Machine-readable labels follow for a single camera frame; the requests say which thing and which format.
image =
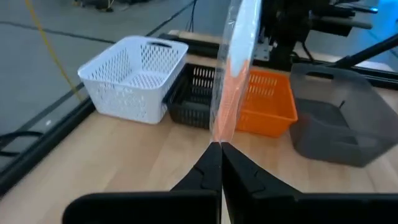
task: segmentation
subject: perforated basket wall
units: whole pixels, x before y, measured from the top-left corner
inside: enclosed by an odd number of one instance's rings
[[[130,36],[82,65],[78,75],[98,112],[158,123],[162,99],[185,65],[183,43]]]

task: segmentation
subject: gray floor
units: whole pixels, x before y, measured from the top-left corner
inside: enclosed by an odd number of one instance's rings
[[[195,8],[194,31],[222,35],[230,0],[198,0]],[[374,23],[370,30],[353,30],[349,37],[311,32],[307,47],[313,52],[345,56],[369,47],[397,32],[397,1],[375,1],[378,15],[368,15]],[[72,0],[33,1],[42,26],[78,35],[117,41],[127,35],[146,35],[191,0],[152,0],[126,10],[115,5],[113,13],[72,6]],[[3,0],[0,21],[34,26],[24,1]],[[172,29],[185,30],[192,7],[163,26],[153,36]],[[59,69],[49,56],[36,30],[0,24],[0,134],[15,131],[37,113],[70,91]],[[109,44],[48,34],[62,65],[77,85],[76,71],[80,65],[104,50]],[[398,70],[398,59],[386,52],[371,60],[383,62]],[[39,121],[32,129],[46,131],[72,110],[79,101],[72,97],[64,105]],[[21,150],[28,143],[15,142],[9,150]]]

